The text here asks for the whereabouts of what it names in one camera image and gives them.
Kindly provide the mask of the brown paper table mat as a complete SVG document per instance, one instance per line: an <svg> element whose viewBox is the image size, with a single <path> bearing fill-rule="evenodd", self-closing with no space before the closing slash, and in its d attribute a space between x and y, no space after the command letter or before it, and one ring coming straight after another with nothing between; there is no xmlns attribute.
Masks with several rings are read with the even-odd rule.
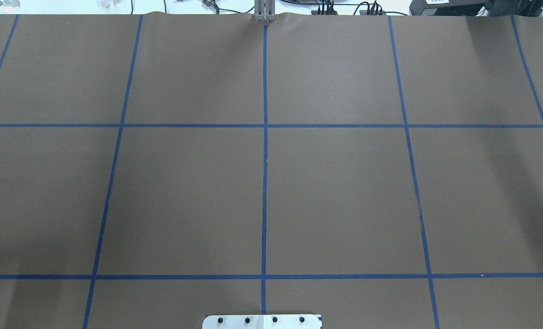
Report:
<svg viewBox="0 0 543 329"><path fill-rule="evenodd" d="M543 17L0 15L0 329L543 329Z"/></svg>

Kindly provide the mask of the black power adapter box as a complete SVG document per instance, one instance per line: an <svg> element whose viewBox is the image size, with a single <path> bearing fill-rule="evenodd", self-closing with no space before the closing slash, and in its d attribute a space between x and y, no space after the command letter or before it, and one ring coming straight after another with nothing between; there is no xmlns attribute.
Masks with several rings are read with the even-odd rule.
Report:
<svg viewBox="0 0 543 329"><path fill-rule="evenodd" d="M487 0L412 0L412 16L476 16Z"/></svg>

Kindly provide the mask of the aluminium frame post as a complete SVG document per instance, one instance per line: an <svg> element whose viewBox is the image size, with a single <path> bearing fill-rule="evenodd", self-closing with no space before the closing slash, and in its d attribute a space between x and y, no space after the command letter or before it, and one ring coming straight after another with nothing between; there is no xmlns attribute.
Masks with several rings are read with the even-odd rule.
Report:
<svg viewBox="0 0 543 329"><path fill-rule="evenodd" d="M275 21L275 0L255 0L253 17L255 21Z"/></svg>

